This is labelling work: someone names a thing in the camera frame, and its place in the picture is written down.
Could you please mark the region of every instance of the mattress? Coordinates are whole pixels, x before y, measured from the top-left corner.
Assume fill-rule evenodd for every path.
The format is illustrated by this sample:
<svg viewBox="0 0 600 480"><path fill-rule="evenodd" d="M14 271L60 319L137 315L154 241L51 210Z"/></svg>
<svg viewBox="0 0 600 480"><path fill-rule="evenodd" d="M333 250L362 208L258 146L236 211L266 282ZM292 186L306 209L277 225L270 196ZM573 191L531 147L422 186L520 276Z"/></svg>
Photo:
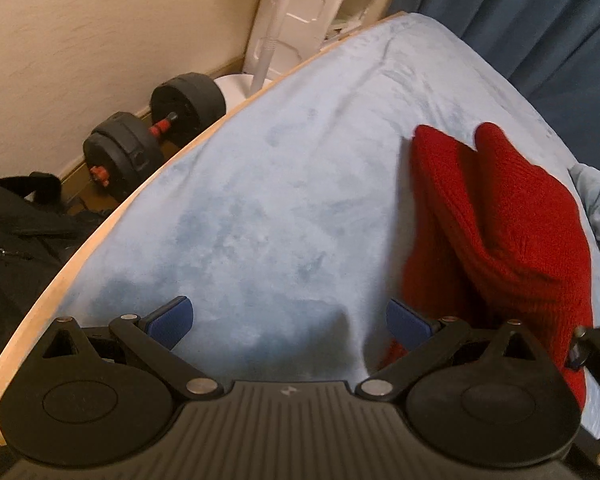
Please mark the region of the mattress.
<svg viewBox="0 0 600 480"><path fill-rule="evenodd" d="M430 124L471 146L483 121L577 199L567 147L435 20L394 16L326 49L213 125L115 211L9 342L0 395L56 316L100 326L180 294L195 324L174 351L222 382L355 385L387 348L384 309L413 243L413 130ZM599 325L600 252L581 217ZM600 390L588 385L584 423L600 434Z"/></svg>

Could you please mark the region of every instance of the red knit hat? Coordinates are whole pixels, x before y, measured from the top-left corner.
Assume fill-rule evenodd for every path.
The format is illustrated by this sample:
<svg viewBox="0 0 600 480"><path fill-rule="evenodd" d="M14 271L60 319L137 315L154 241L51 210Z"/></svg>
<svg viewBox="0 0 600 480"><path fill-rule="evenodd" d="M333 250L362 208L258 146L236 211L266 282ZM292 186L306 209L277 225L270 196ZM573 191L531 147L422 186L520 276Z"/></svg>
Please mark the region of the red knit hat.
<svg viewBox="0 0 600 480"><path fill-rule="evenodd" d="M458 316L474 326L521 319L583 406L584 374L564 367L574 327L592 325L591 262L578 206L495 124L478 126L475 144L476 152L435 128L416 128L417 234L404 301L427 316Z"/></svg>

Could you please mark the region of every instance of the bed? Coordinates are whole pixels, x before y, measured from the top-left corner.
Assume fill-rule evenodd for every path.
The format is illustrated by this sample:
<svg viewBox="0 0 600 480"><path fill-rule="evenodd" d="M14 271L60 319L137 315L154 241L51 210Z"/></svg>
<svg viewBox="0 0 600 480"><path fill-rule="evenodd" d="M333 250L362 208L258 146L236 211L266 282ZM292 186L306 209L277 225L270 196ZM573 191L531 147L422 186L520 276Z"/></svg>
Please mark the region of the bed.
<svg viewBox="0 0 600 480"><path fill-rule="evenodd" d="M0 396L55 317L100 326L180 294L195 324L174 351L221 381L356 384L387 348L384 309L413 242L413 130L430 124L471 145L483 121L580 203L571 152L435 20L399 14L330 46L232 110L116 209L3 351ZM600 252L582 208L581 220L600 325ZM599 435L600 389L590 377L587 386L584 424Z"/></svg>

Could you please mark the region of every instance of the zipper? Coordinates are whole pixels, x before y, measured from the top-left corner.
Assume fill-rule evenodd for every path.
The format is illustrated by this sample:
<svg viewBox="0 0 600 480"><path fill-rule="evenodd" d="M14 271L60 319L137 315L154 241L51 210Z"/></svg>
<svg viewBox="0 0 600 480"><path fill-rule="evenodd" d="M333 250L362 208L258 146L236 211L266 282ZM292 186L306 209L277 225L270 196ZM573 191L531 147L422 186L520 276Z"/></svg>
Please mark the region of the zipper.
<svg viewBox="0 0 600 480"><path fill-rule="evenodd" d="M6 256L14 256L16 258L22 258L23 260L33 260L35 257L24 251L9 251L4 247L0 247L0 258L4 258Z"/></svg>
<svg viewBox="0 0 600 480"><path fill-rule="evenodd" d="M6 249L3 249L2 247L0 247L0 256L4 257L4 256L16 256L17 258L23 258L25 260L32 260L33 259L33 255L29 254L29 253L24 253L22 251L7 251Z"/></svg>

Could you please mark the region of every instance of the black backpack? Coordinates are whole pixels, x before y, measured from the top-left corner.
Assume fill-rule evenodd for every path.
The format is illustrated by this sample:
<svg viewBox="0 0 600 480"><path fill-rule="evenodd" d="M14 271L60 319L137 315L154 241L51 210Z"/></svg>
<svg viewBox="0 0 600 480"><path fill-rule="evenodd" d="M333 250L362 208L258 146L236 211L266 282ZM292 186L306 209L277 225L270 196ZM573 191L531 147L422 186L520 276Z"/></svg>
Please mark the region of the black backpack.
<svg viewBox="0 0 600 480"><path fill-rule="evenodd" d="M0 352L46 286L109 213L84 210L70 216L61 191L59 179L48 173L0 179Z"/></svg>

